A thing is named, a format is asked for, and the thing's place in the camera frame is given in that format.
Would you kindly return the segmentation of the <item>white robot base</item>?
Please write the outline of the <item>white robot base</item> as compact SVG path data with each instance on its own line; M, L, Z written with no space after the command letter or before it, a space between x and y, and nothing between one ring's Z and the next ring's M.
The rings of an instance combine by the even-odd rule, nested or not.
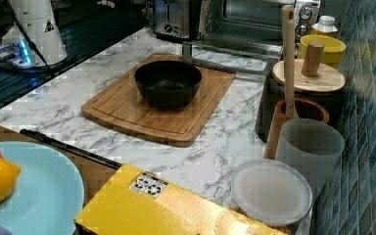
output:
M3 36L0 59L11 69L46 72L73 62L56 24L51 0L7 0L14 25Z

